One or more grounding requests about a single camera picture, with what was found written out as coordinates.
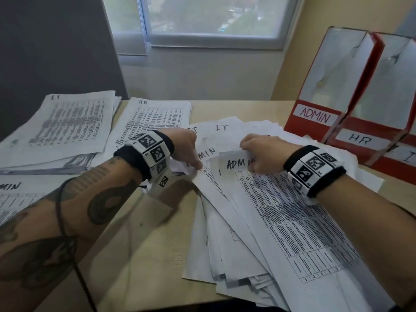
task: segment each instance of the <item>beige wall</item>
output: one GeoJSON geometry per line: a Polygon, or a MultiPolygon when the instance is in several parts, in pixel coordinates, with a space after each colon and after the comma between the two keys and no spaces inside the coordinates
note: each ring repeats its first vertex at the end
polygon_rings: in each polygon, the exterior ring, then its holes
{"type": "Polygon", "coordinates": [[[329,26],[392,33],[416,0],[305,0],[272,100],[297,98],[329,26]]]}

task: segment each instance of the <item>hand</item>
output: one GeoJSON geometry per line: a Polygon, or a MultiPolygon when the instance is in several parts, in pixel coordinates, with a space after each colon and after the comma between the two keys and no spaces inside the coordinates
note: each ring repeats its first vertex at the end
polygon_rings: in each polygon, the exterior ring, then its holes
{"type": "Polygon", "coordinates": [[[161,129],[160,132],[167,135],[174,143],[175,152],[172,157],[180,162],[186,162],[190,166],[200,170],[202,162],[195,151],[196,133],[184,128],[161,129]]]}
{"type": "Polygon", "coordinates": [[[289,143],[279,137],[250,133],[241,140],[240,147],[256,156],[255,163],[248,167],[251,172],[273,174],[283,171],[286,160],[302,146],[289,143]]]}

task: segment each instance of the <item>desk surface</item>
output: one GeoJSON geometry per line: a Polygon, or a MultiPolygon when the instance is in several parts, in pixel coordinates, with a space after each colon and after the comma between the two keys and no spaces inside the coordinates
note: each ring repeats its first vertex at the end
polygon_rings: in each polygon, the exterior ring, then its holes
{"type": "MultiPolygon", "coordinates": [[[[116,120],[127,102],[117,112],[116,120]]],[[[237,116],[284,126],[293,101],[193,101],[190,123],[237,116]]],[[[380,194],[416,214],[416,186],[366,168],[385,179],[380,194]]],[[[99,311],[140,311],[223,299],[215,285],[182,279],[196,192],[186,182],[167,193],[174,212],[138,190],[125,203],[81,262],[99,311]]],[[[37,312],[90,311],[71,273],[37,312]]]]}

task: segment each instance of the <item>white label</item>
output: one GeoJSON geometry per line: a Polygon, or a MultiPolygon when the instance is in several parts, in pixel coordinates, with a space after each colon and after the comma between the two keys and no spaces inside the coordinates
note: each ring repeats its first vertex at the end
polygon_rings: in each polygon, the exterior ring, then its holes
{"type": "Polygon", "coordinates": [[[328,113],[302,104],[296,105],[293,115],[331,127],[338,115],[328,113]]]}
{"type": "Polygon", "coordinates": [[[403,143],[398,143],[397,145],[397,148],[384,156],[416,167],[416,148],[403,143]]]}
{"type": "Polygon", "coordinates": [[[338,135],[335,137],[336,140],[355,144],[356,146],[369,148],[373,150],[382,150],[387,148],[390,140],[379,138],[365,133],[352,131],[349,129],[341,129],[338,135]]]}

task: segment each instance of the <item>black cord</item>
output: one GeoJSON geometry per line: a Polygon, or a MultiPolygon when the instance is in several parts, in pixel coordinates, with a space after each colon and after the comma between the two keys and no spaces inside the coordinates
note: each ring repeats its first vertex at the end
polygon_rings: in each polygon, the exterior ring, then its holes
{"type": "Polygon", "coordinates": [[[74,178],[70,178],[68,180],[66,180],[64,183],[62,183],[61,187],[58,189],[58,193],[56,195],[56,199],[55,199],[55,212],[56,212],[56,219],[58,221],[58,225],[59,225],[59,230],[61,231],[61,235],[64,237],[65,239],[65,246],[68,252],[68,255],[70,257],[71,263],[72,263],[72,267],[75,270],[76,276],[78,277],[78,280],[80,281],[80,284],[82,286],[82,289],[84,290],[84,293],[86,295],[86,298],[88,299],[88,303],[91,307],[91,310],[93,310],[94,312],[98,312],[97,308],[94,304],[94,301],[92,299],[91,293],[88,290],[88,287],[86,285],[85,279],[84,277],[82,277],[81,271],[78,267],[78,265],[76,264],[76,260],[75,260],[75,256],[74,254],[71,252],[71,247],[70,247],[70,240],[67,236],[67,234],[65,233],[65,228],[64,228],[64,221],[62,220],[62,211],[61,211],[61,197],[62,197],[62,191],[64,190],[65,185],[73,180],[74,178]]]}

